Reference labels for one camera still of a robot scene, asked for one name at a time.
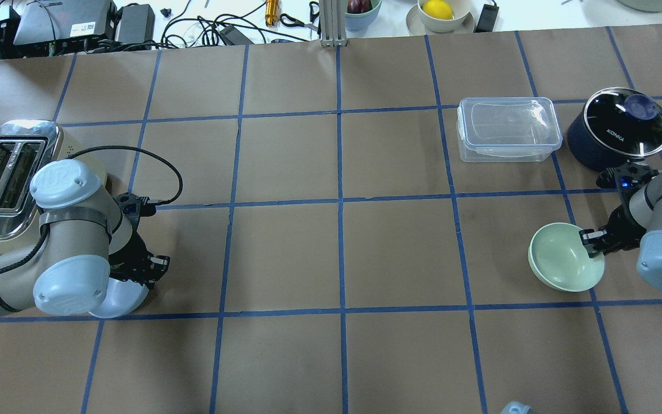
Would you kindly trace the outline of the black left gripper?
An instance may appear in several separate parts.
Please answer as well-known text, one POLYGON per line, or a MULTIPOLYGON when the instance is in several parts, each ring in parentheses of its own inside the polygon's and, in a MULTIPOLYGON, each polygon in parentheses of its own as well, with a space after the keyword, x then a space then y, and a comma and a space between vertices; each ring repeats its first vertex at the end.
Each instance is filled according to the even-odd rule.
POLYGON ((145 242, 131 224, 121 224, 110 239, 108 262, 109 277, 118 281, 133 281, 147 289, 168 271, 171 258, 155 256, 147 250, 145 242))

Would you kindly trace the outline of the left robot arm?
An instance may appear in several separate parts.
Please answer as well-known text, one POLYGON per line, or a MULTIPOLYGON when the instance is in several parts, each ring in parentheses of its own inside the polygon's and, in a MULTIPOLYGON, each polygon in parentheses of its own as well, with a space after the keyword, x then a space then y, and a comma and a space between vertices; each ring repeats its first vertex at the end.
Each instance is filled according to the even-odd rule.
POLYGON ((0 254, 0 317, 31 308, 107 319, 133 312, 167 273, 128 216, 87 166, 48 163, 29 191, 42 210, 40 239, 0 254))

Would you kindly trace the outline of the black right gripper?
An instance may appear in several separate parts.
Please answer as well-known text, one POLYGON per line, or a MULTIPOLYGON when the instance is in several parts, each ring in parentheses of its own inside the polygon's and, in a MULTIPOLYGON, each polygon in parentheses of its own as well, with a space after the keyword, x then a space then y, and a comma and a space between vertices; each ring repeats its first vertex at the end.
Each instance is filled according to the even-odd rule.
POLYGON ((585 247, 595 247, 596 252, 605 256, 612 252, 631 251, 639 247, 646 228, 633 220, 630 212, 623 205, 610 214, 607 224, 599 229, 583 229, 579 238, 585 247))

